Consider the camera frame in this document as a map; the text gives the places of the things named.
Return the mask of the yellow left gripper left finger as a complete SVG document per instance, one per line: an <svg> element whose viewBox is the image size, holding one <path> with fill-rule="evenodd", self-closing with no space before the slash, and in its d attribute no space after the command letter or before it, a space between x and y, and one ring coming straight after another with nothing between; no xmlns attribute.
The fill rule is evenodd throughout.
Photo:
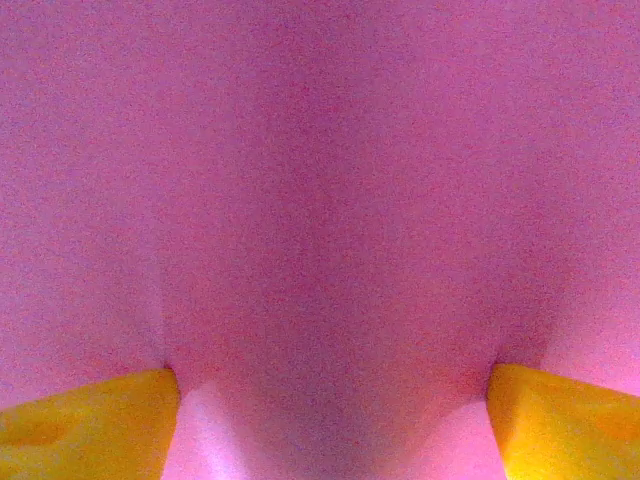
<svg viewBox="0 0 640 480"><path fill-rule="evenodd" d="M1 413L4 479L159 479L180 392L168 369L121 376Z"/></svg>

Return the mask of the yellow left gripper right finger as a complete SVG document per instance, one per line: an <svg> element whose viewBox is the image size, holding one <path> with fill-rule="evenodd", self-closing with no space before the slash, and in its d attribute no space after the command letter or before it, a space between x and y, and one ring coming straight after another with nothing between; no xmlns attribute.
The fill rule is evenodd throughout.
<svg viewBox="0 0 640 480"><path fill-rule="evenodd" d="M487 410L508 479L637 479L639 398L515 364Z"/></svg>

